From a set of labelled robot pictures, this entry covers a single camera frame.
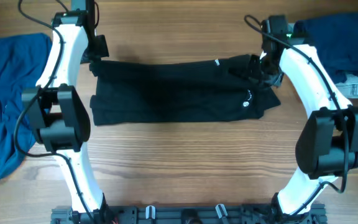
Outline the black t-shirt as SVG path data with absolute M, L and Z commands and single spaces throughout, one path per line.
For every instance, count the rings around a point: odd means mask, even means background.
M 165 65 L 91 63 L 97 78 L 89 105 L 94 124 L 259 119 L 281 102 L 271 88 L 251 80 L 257 61 L 255 55 L 239 55 Z

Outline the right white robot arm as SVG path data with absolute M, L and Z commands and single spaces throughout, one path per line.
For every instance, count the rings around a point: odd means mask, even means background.
M 320 193 L 331 187 L 341 194 L 347 175 L 358 168 L 358 107 L 337 89 L 317 50 L 303 39 L 267 40 L 254 62 L 262 75 L 279 82 L 286 75 L 295 87 L 308 120 L 295 146 L 298 167 L 272 199 L 272 223 L 304 220 Z

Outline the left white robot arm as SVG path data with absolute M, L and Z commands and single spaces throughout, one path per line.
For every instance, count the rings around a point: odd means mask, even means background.
M 71 206 L 52 211 L 52 223 L 111 223 L 113 215 L 94 177 L 88 156 L 90 117 L 75 85 L 87 48 L 102 40 L 87 10 L 59 12 L 49 28 L 53 44 L 41 77 L 22 94 L 35 140 L 53 157 L 71 194 Z

